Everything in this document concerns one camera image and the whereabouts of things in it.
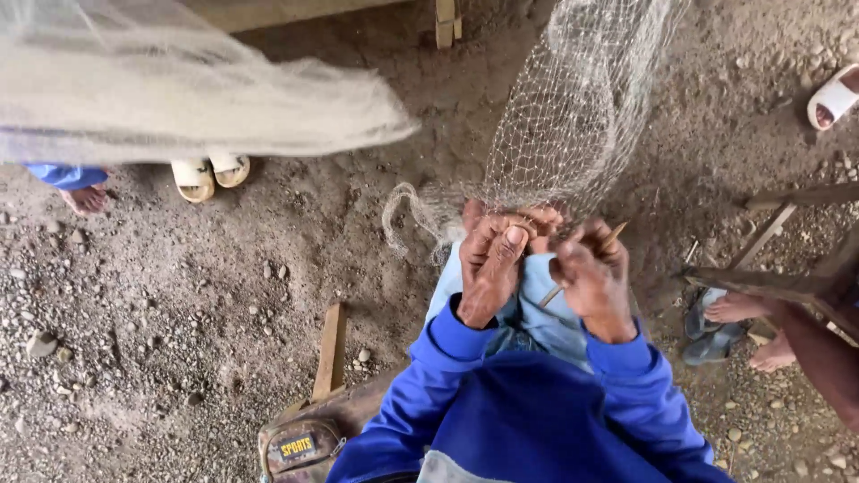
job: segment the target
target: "white slipper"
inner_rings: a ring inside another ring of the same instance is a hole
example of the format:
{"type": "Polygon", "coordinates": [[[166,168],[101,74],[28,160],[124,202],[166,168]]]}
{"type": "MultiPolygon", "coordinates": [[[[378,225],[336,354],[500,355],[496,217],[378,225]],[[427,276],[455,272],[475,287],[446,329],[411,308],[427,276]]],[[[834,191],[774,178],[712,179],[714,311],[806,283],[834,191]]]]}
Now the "white slipper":
{"type": "Polygon", "coordinates": [[[239,186],[251,172],[251,160],[247,156],[235,156],[229,153],[210,153],[209,160],[215,169],[217,184],[231,188],[239,186]]]}
{"type": "Polygon", "coordinates": [[[841,82],[841,77],[844,77],[847,72],[857,66],[859,64],[848,65],[839,70],[838,74],[832,76],[832,79],[829,79],[823,87],[814,93],[808,102],[808,121],[811,122],[814,129],[826,131],[831,128],[859,100],[859,94],[847,89],[847,86],[841,82]],[[827,127],[823,127],[817,122],[817,106],[819,104],[832,114],[832,122],[827,127]]]}
{"type": "Polygon", "coordinates": [[[215,181],[209,166],[202,159],[180,159],[170,162],[173,178],[182,198],[200,203],[215,194],[215,181]]]}

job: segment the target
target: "dirt ground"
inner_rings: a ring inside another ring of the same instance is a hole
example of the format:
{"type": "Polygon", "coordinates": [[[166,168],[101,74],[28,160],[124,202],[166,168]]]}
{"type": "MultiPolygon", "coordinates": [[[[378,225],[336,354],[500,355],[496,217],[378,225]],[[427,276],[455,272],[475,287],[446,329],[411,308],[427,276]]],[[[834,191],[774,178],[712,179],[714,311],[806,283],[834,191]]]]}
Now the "dirt ground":
{"type": "MultiPolygon", "coordinates": [[[[403,142],[259,160],[242,186],[199,206],[179,196],[169,168],[122,167],[109,181],[109,213],[87,219],[25,169],[0,170],[4,480],[257,480],[257,430],[309,396],[321,316],[337,300],[350,305],[347,358],[373,352],[349,383],[405,361],[440,268],[429,263],[434,240],[410,216],[400,231],[410,252],[393,256],[381,208],[404,180],[482,178],[510,87],[551,10],[551,0],[466,3],[464,41],[447,52],[434,48],[429,2],[238,35],[277,61],[378,69],[423,123],[403,142]],[[24,280],[7,275],[19,268],[24,280]],[[34,329],[55,333],[73,358],[28,358],[34,329]]],[[[697,0],[666,52],[639,149],[600,206],[610,223],[630,222],[621,239],[655,343],[739,481],[853,482],[859,471],[856,439],[796,367],[755,373],[750,341],[728,364],[679,362],[679,306],[692,290],[678,277],[695,240],[691,263],[723,266],[748,221],[769,216],[738,200],[832,182],[845,176],[837,159],[859,160],[856,116],[818,134],[805,114],[813,89],[859,55],[857,27],[849,0],[697,0]],[[737,443],[731,428],[742,431],[737,443]]],[[[803,210],[753,268],[807,270],[857,215],[803,210]]]]}

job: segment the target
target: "bundled net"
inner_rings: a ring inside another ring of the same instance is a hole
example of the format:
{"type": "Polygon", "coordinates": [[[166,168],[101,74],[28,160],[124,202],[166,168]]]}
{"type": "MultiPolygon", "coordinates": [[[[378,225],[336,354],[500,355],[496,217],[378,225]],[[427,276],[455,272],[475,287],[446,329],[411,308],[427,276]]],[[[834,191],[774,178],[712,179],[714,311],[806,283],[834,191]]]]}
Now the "bundled net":
{"type": "Polygon", "coordinates": [[[0,2],[0,156],[321,156],[414,132],[374,72],[273,64],[170,0],[0,2]]]}
{"type": "Polygon", "coordinates": [[[403,197],[439,247],[462,236],[454,200],[463,196],[498,210],[562,201],[573,221],[592,213],[631,158],[684,9],[685,0],[559,0],[516,80],[483,182],[397,186],[383,214],[394,252],[406,251],[391,225],[403,197]]]}

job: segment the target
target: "wrinkled hand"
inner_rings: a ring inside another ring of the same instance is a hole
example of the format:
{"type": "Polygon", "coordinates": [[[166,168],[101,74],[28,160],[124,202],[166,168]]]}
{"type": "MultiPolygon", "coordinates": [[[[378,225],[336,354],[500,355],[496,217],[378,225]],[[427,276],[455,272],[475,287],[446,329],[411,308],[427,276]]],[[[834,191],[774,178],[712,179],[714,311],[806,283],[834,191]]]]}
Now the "wrinkled hand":
{"type": "Polygon", "coordinates": [[[528,240],[550,235],[561,220],[545,207],[480,218],[460,246],[462,299],[456,316],[463,324],[477,329],[489,324],[516,289],[528,240]]]}
{"type": "Polygon", "coordinates": [[[630,312],[629,254],[618,240],[603,248],[611,232],[606,222],[588,220],[557,246],[549,271],[594,337],[623,344],[638,330],[630,312]]]}

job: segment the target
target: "blue sleeve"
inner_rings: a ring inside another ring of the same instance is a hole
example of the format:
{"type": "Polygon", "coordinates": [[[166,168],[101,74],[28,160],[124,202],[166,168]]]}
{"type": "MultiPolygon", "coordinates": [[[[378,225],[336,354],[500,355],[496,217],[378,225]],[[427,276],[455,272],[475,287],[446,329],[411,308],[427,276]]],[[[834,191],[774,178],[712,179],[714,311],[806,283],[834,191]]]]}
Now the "blue sleeve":
{"type": "Polygon", "coordinates": [[[64,191],[85,188],[107,180],[107,173],[98,168],[61,164],[25,164],[24,166],[27,166],[36,178],[64,191]]]}
{"type": "Polygon", "coordinates": [[[379,414],[343,447],[326,482],[420,471],[424,446],[432,443],[463,375],[483,363],[495,332],[463,325],[454,316],[460,297],[451,296],[423,328],[411,345],[411,364],[391,382],[379,414]]]}
{"type": "Polygon", "coordinates": [[[633,449],[671,481],[730,481],[712,466],[713,449],[692,426],[671,364],[641,331],[626,344],[607,344],[588,333],[587,351],[606,391],[606,417],[633,449]]]}

